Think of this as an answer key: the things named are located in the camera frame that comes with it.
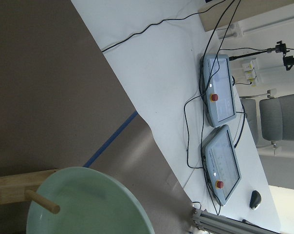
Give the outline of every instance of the red button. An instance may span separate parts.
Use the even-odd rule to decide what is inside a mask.
[[[219,96],[217,94],[211,94],[210,99],[211,101],[217,101],[219,99]]]
[[[216,187],[219,188],[219,189],[222,189],[224,187],[223,181],[217,181],[216,182]]]

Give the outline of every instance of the gray floor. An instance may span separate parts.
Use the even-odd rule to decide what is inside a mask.
[[[0,0],[0,176],[82,166],[134,110],[69,0]],[[134,193],[156,233],[189,229],[191,201],[140,117],[92,168]],[[28,207],[0,206],[0,233],[24,231]]]

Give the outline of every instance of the screen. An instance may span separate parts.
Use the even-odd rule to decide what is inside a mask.
[[[214,58],[209,60],[212,67]],[[229,78],[228,63],[226,59],[219,59],[214,63],[212,70],[212,85],[214,87],[214,93],[219,96],[216,101],[217,119],[218,122],[234,115],[233,100],[231,94],[231,79]]]
[[[225,135],[224,137],[220,137],[211,148],[220,181],[224,182],[222,190],[226,199],[239,179],[238,169],[228,134],[227,132],[226,137]]]

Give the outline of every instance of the white tabletop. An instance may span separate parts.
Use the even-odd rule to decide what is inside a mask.
[[[101,49],[123,40],[147,25],[167,18],[182,18],[197,12],[204,1],[197,0],[72,0],[87,28]],[[192,200],[215,213],[204,183],[202,170],[186,164],[187,133],[183,106],[198,90],[198,62],[211,32],[205,32],[199,16],[183,21],[164,22],[150,27],[120,46],[104,53],[136,110],[150,126],[154,139],[180,184]],[[213,37],[209,51],[219,40]],[[242,110],[234,88],[237,111]],[[190,131],[189,162],[200,166],[202,101],[186,108]],[[213,128],[205,118],[203,137]],[[242,115],[228,123],[236,142]],[[242,179],[220,214],[237,220],[247,219],[279,232],[280,222],[269,191],[248,124],[236,148]],[[251,192],[258,190],[262,204],[249,208]]]

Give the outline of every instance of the wooden dowel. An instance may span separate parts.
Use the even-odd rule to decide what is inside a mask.
[[[36,192],[30,189],[26,189],[25,196],[27,197],[27,199],[36,202],[37,204],[39,204],[40,206],[54,214],[57,214],[60,211],[59,205],[55,204],[54,202],[46,199],[45,197],[41,196],[40,194],[37,194]]]

